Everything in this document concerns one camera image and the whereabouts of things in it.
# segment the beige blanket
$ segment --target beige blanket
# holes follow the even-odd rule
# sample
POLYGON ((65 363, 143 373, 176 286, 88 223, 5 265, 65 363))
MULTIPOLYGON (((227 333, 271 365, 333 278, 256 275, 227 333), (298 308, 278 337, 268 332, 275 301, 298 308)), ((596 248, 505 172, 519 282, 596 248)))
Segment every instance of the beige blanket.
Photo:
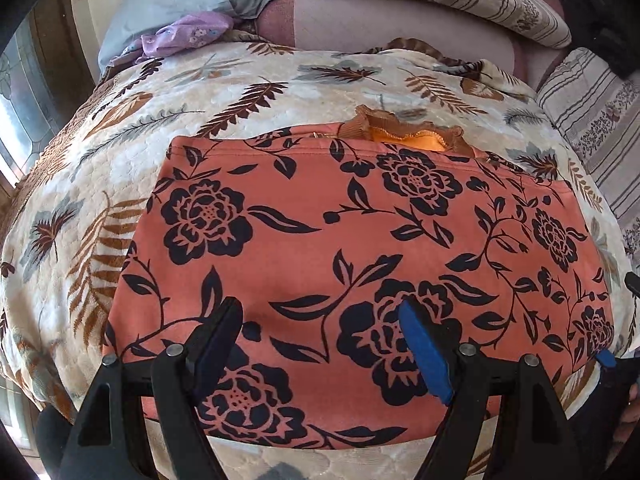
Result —
MULTIPOLYGON (((425 54, 404 50, 345 56, 227 43, 153 60, 98 88, 22 183, 4 229, 4 375, 39 405, 52 402, 73 417, 100 363, 124 254, 173 137, 255 137, 294 124, 347 120, 359 104, 402 120, 459 125, 478 148, 540 176, 569 180, 606 263, 612 350, 636 348, 636 313, 622 283, 629 264, 616 219, 572 149, 522 96, 532 91, 487 64, 476 67, 479 80, 432 70, 441 68, 425 54), (520 88, 521 95, 496 88, 520 88)), ((594 387, 593 369, 557 385, 569 413, 594 387)), ((485 425, 472 472, 486 461, 494 423, 485 425)), ((150 426, 159 467, 171 476, 158 425, 150 426)), ((370 480, 389 473, 412 478, 430 442, 333 452, 218 442, 216 449, 232 479, 253 480, 284 464, 301 478, 370 480)))

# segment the floral garment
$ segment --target floral garment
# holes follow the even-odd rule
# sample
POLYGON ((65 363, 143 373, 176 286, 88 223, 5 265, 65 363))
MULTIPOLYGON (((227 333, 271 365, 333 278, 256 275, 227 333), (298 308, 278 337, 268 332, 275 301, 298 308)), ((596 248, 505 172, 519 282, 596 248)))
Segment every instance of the floral garment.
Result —
POLYGON ((445 408, 399 327, 408 296, 489 356, 538 355, 554 383, 610 345, 602 264, 567 183, 495 155, 291 129, 176 137, 124 261, 104 351, 126 362, 184 342, 225 296, 244 306, 198 406, 207 434, 304 449, 433 435, 445 408))

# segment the purple fabric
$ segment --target purple fabric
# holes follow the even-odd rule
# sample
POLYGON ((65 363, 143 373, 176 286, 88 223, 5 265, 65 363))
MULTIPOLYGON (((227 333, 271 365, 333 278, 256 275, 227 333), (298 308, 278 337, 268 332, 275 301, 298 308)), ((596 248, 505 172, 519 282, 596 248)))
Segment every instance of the purple fabric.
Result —
POLYGON ((213 10, 187 14, 155 34, 137 38, 109 65, 140 63, 153 57, 172 56, 187 48, 200 48, 216 41, 233 26, 232 18, 213 10))

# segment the metal screw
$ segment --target metal screw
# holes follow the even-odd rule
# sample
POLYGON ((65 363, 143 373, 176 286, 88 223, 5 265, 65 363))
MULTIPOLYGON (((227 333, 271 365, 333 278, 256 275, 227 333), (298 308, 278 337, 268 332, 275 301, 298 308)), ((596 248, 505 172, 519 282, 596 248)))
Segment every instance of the metal screw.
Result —
POLYGON ((180 343, 174 343, 166 348, 166 354, 169 357, 176 357, 177 355, 180 355, 183 350, 184 346, 182 346, 180 343))
POLYGON ((460 353, 467 357, 472 357, 478 353, 478 349, 471 343, 462 343, 460 345, 460 353))
POLYGON ((111 366, 117 360, 118 360, 118 358, 116 357, 116 354, 107 354, 102 358, 102 364, 104 366, 111 366))
POLYGON ((529 366, 538 366, 540 364, 540 359, 533 354, 527 354, 524 356, 524 362, 529 366))

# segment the finger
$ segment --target finger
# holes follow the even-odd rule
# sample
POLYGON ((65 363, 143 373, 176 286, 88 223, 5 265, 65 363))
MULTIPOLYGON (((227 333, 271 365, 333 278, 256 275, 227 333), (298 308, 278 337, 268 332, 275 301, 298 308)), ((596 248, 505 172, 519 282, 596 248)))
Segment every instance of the finger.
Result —
POLYGON ((607 455, 607 468, 611 465, 611 463, 616 459, 616 457, 622 451, 624 444, 620 444, 619 442, 614 443, 609 449, 609 454, 607 455))
POLYGON ((630 403, 620 416, 620 422, 637 422, 640 420, 640 399, 630 403))
POLYGON ((635 424, 620 424, 613 433, 613 441, 624 444, 636 428, 635 424))

